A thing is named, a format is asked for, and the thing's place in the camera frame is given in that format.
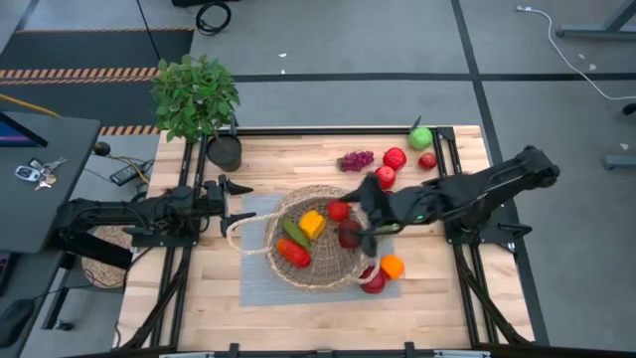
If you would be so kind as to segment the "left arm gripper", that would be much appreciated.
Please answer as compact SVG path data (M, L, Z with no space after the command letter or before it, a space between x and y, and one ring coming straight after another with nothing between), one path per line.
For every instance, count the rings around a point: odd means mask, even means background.
M252 188L234 183L225 174L220 175L217 180L205 181L203 188L206 191L204 214L207 218L219 217L221 219L221 233L224 237L232 224L255 216L255 212L229 214L227 202L228 194L231 196L242 195L252 192Z

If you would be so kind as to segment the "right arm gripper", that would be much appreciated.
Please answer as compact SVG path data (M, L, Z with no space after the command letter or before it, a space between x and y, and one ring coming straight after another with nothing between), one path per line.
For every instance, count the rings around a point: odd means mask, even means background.
M390 204L390 195L381 187L379 178L368 173L356 190L342 196L341 201L360 203L367 214L370 229L376 235L394 234L398 231L398 222ZM378 251L378 240L375 235L360 233L361 249L369 258L375 258Z

